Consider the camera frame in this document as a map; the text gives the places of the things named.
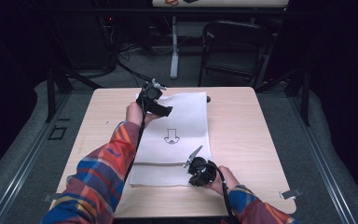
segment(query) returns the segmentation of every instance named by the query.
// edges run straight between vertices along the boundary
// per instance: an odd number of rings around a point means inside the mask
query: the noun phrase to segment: dark curtain
[[[323,15],[283,21],[266,79],[310,69],[334,148],[358,184],[358,1],[291,0],[288,11]]]

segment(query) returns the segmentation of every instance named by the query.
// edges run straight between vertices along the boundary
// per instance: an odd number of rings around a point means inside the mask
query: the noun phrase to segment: person's right hand
[[[227,193],[229,193],[232,189],[240,184],[234,174],[232,174],[232,172],[226,166],[219,166],[219,170],[222,172],[223,177],[226,180],[226,185],[228,187]],[[216,179],[212,183],[205,185],[205,188],[212,189],[223,196],[222,179],[220,178],[220,174],[217,171]]]

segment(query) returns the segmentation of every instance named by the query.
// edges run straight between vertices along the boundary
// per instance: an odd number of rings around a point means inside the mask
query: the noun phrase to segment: person's left hand
[[[126,121],[130,121],[141,127],[142,118],[143,118],[142,114],[143,114],[142,108],[138,106],[136,102],[132,102],[127,106]],[[147,127],[147,125],[153,119],[159,119],[159,118],[161,118],[161,116],[147,113],[145,118],[145,127]]]

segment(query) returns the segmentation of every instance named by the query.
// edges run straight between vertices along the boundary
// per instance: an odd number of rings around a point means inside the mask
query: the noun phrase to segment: table leg
[[[176,33],[176,17],[172,17],[172,63],[171,63],[171,78],[178,78],[178,64],[179,64],[179,54],[178,54],[178,40]]]

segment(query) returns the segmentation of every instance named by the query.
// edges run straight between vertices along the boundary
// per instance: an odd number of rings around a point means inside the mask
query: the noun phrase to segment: hand
[[[141,127],[142,118],[143,118],[142,108],[138,106],[138,104],[136,104],[135,102],[130,103],[127,106],[126,121],[130,121]],[[159,118],[161,118],[161,116],[147,113],[145,118],[145,127],[147,127],[147,125],[153,119],[159,119]]]
[[[219,170],[222,172],[223,177],[226,180],[226,185],[228,187],[227,194],[234,189],[240,182],[235,178],[234,174],[226,167],[226,166],[219,166]],[[218,194],[223,196],[223,188],[222,188],[222,179],[220,178],[220,174],[216,171],[216,179],[207,185],[205,185],[206,189],[212,189],[216,191]]]

